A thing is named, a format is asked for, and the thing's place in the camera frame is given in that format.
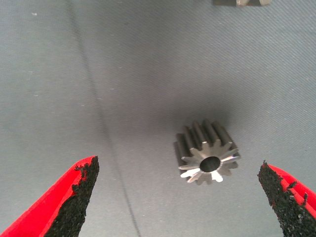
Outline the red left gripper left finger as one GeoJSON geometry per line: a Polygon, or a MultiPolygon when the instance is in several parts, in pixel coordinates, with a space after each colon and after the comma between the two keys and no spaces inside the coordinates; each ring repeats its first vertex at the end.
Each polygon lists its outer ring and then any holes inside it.
{"type": "Polygon", "coordinates": [[[79,236],[98,173],[97,156],[77,161],[1,236],[79,236]]]}

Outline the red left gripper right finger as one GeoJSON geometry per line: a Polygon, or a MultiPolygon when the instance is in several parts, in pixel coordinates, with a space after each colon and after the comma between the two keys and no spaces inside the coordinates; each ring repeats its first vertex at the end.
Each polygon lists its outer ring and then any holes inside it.
{"type": "Polygon", "coordinates": [[[258,180],[285,237],[316,235],[316,193],[279,167],[263,162],[258,180]]]}

